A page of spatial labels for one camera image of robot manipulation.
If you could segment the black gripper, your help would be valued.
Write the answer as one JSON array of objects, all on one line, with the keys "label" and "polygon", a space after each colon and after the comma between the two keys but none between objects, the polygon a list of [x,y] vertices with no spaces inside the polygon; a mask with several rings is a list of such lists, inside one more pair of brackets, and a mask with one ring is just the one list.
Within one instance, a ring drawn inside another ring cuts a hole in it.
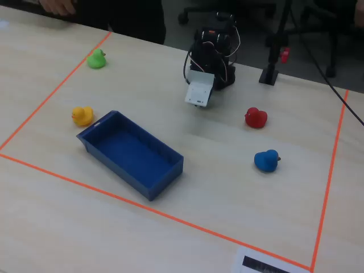
[{"label": "black gripper", "polygon": [[212,88],[211,88],[211,91],[209,93],[209,97],[208,97],[208,100],[207,100],[207,103],[206,103],[206,108],[209,108],[212,104],[212,98],[214,96],[216,92],[216,89],[215,89],[215,84],[212,85]]}]

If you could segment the person hand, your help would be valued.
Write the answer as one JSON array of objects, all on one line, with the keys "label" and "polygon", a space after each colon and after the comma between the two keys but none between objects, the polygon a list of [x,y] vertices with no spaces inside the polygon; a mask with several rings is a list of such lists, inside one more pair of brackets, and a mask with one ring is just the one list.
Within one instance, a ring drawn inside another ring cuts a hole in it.
[{"label": "person hand", "polygon": [[42,8],[53,15],[72,15],[76,9],[72,0],[39,0]]}]

